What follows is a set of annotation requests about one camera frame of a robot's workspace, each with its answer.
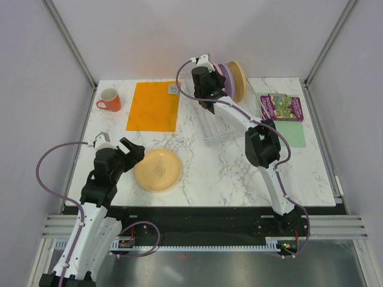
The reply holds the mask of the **pink plate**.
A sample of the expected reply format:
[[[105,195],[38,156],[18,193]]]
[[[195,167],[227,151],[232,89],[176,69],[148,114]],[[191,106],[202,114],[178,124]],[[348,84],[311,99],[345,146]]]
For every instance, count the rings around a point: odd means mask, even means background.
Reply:
[[[217,64],[213,63],[213,66],[215,67],[215,70],[216,70],[220,75],[223,74],[222,71],[221,71],[221,69],[220,69],[220,67],[219,67]]]

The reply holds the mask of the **light yellow plate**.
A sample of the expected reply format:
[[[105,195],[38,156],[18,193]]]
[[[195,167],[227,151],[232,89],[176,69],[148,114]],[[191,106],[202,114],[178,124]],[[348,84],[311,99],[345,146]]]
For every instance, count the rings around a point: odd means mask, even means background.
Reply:
[[[135,166],[135,179],[147,191],[162,192],[179,181],[182,170],[182,162],[176,153],[163,148],[152,149]]]

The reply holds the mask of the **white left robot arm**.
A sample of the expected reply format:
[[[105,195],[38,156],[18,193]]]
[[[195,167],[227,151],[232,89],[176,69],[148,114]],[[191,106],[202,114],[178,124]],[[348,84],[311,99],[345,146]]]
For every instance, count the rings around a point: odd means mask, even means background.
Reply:
[[[128,149],[127,153],[104,135],[98,135],[93,142],[93,169],[80,200],[75,203],[78,208],[75,225],[60,260],[51,273],[41,276],[39,286],[95,286],[113,241],[130,231],[128,217],[107,214],[117,193],[118,180],[144,159],[145,148],[126,138],[121,138],[120,143]]]

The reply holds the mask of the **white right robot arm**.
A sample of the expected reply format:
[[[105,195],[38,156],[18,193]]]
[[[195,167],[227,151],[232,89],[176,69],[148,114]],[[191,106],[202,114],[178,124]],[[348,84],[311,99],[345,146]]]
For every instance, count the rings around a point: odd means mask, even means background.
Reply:
[[[280,160],[281,144],[284,137],[276,130],[271,119],[262,120],[243,111],[226,92],[224,77],[217,71],[197,66],[192,69],[194,98],[210,113],[229,120],[245,135],[245,156],[258,168],[268,189],[274,211],[274,228],[280,235],[288,235],[300,221],[296,210],[298,204],[287,194],[279,166],[291,158],[288,143],[285,146],[288,156]]]

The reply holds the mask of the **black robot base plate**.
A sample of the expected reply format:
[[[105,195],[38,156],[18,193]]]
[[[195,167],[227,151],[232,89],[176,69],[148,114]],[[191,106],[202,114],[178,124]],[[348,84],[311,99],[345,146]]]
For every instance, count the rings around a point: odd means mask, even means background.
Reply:
[[[108,214],[133,235],[139,246],[248,246],[264,244],[267,237],[303,238],[307,217],[298,207],[300,221],[282,233],[269,207],[118,207]]]

